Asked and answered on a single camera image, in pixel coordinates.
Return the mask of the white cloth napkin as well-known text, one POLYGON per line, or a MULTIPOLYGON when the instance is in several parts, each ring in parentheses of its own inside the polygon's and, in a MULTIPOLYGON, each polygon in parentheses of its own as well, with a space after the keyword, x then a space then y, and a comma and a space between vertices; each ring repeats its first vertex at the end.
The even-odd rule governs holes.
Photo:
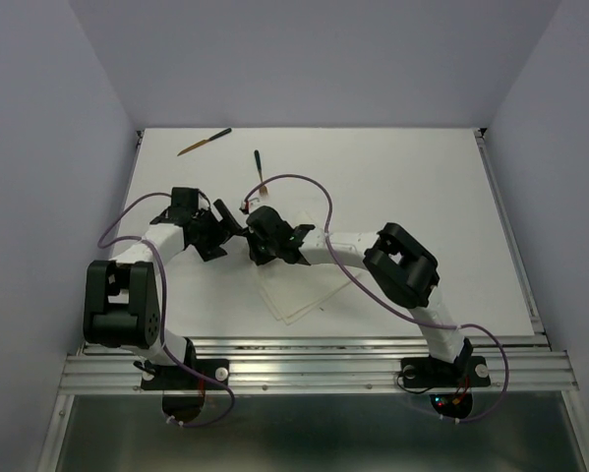
POLYGON ((293 325, 351 281, 334 264, 289 265, 274 260, 255 268, 255 281, 271 314, 293 325))

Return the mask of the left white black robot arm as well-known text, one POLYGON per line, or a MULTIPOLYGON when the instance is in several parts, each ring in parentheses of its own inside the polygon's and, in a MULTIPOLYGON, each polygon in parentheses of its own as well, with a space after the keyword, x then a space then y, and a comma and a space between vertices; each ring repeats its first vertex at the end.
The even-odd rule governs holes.
POLYGON ((120 242, 128 246, 88 266, 84 337, 137 355, 144 389, 224 388, 228 361, 198 360, 194 343, 166 325, 165 267, 187 249, 195 249, 205 262, 225 256, 224 244, 242 228, 222 200, 211 202, 198 189, 176 188, 168 197, 169 206, 143 235, 100 237, 104 249, 120 242))

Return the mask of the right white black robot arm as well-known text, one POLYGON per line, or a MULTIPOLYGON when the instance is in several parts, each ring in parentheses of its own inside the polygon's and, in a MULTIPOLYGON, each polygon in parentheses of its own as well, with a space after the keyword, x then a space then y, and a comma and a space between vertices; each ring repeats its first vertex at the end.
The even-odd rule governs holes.
POLYGON ((313 224, 248 222, 243 236, 258 266, 273 260, 300 266, 336 265, 354 284, 359 281, 349 269, 366 271, 384 297, 359 287, 421 330, 429 351, 426 370, 444 384, 466 374, 472 345, 443 302, 438 261, 400 225, 388 223, 372 233, 336 233, 313 224))

